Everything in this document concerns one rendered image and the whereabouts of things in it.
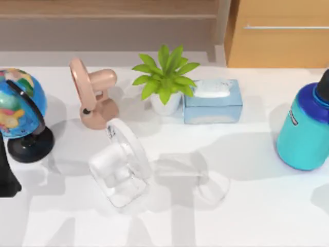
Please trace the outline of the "teal and blue bottle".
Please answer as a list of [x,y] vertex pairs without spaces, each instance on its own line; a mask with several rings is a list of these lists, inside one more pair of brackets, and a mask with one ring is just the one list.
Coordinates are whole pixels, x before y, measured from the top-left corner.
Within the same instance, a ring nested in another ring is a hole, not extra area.
[[314,170],[329,157],[329,68],[318,82],[296,94],[277,136],[280,159],[298,170]]

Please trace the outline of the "wooden open shelf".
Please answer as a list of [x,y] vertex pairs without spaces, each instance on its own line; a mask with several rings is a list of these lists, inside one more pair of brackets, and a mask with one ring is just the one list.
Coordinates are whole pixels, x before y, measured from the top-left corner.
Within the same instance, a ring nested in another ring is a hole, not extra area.
[[0,0],[3,51],[204,50],[222,44],[231,0]]

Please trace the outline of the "green plant in white pot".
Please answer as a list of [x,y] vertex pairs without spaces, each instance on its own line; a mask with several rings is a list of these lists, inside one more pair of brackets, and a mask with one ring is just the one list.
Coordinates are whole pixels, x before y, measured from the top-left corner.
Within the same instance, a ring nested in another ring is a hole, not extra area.
[[174,114],[179,107],[182,96],[194,96],[195,81],[186,74],[200,66],[199,62],[189,61],[183,56],[183,46],[172,51],[162,44],[157,52],[157,60],[148,54],[139,53],[142,63],[132,70],[141,72],[132,85],[140,86],[140,99],[149,100],[155,113],[162,116]]

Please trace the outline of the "wooden cupboard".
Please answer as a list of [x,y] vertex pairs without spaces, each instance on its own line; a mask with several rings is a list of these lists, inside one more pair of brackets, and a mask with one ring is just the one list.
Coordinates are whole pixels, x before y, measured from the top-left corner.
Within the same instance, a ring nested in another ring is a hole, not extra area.
[[230,68],[329,67],[329,30],[246,25],[329,26],[329,0],[231,0],[224,42]]

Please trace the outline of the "white desk fan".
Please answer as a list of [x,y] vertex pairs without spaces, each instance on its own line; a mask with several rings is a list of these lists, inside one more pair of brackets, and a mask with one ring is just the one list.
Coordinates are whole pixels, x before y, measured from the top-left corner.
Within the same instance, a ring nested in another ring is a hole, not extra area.
[[113,118],[105,130],[109,145],[92,156],[88,165],[105,197],[122,209],[146,192],[152,170],[141,142],[124,121]]

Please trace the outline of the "globe on black stand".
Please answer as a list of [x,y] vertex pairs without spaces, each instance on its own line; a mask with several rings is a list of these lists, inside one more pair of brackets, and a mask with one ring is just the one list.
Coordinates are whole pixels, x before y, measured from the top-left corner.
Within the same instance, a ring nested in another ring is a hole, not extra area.
[[34,163],[53,149],[46,111],[47,98],[37,78],[19,68],[0,69],[0,134],[14,160]]

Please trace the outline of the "light blue tissue box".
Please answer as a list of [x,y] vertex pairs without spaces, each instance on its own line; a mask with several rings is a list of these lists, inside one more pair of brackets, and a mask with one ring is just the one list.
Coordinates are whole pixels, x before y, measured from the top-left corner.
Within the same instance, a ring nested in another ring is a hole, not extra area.
[[223,124],[239,121],[243,101],[236,79],[195,80],[193,96],[183,97],[185,124]]

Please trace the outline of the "pink desk fan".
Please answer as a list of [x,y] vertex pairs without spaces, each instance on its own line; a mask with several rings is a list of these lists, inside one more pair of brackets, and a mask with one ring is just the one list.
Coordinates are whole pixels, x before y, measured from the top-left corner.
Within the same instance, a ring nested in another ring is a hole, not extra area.
[[89,73],[79,58],[73,58],[69,67],[81,102],[82,123],[90,129],[105,129],[106,123],[119,115],[117,104],[108,95],[108,89],[116,85],[117,74],[110,68]]

